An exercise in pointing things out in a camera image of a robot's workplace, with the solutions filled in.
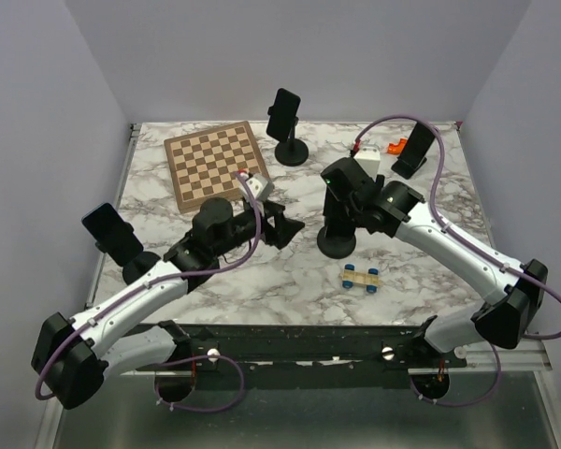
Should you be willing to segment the black round-base pole phone stand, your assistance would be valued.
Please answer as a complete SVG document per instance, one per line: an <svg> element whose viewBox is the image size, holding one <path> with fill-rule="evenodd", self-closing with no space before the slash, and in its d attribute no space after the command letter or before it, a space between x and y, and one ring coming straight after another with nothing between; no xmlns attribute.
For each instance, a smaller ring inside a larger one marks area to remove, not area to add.
<svg viewBox="0 0 561 449"><path fill-rule="evenodd" d="M276 160L287 167L303 165L309 158L309 149L303 140L295 136L299 118L282 115L275 106L270 106L267 114L266 134L278 141L275 147Z"/></svg>

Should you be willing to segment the black phone with silver edge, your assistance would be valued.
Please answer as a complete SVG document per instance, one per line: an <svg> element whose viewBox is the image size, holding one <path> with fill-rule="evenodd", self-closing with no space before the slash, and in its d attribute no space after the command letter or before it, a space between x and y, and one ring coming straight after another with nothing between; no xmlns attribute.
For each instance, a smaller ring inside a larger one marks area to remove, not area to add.
<svg viewBox="0 0 561 449"><path fill-rule="evenodd" d="M398 159L411 166L419 164L425 158L434 141L435 135L433 131L426 125L418 122L414 125Z"/></svg>

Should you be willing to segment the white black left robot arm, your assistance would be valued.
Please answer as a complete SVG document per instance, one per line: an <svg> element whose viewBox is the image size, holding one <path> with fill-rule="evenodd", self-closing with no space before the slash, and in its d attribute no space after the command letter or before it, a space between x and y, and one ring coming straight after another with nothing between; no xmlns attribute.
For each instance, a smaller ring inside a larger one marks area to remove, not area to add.
<svg viewBox="0 0 561 449"><path fill-rule="evenodd" d="M31 361L38 375L36 398L57 398L71 410L91 398L111 373L160 362L168 369L181 368L189 355L184 341L161 326L136 335L130 330L223 272L221 257L244 243L286 247L305 225L286 217L284 210L264 201L246 203L243 212L234 214L228 200L209 199L185 236L120 293L72 318L59 312L49 316Z"/></svg>

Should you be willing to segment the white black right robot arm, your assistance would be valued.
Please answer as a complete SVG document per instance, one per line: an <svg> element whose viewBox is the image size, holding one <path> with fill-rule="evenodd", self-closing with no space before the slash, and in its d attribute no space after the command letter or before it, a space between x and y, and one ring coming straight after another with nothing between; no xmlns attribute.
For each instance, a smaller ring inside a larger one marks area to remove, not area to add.
<svg viewBox="0 0 561 449"><path fill-rule="evenodd" d="M478 308L427 319L411 344L413 359L430 367L458 346L485 340L514 349L536 315L543 294L535 285L548 270L536 259L523 264L504 255L490 263L466 248L432 216L422 194L401 181L371 178L358 162L343 157L321 174L326 184L320 251L350 255L354 232L364 228L399 239L430 255L463 279L482 298Z"/></svg>

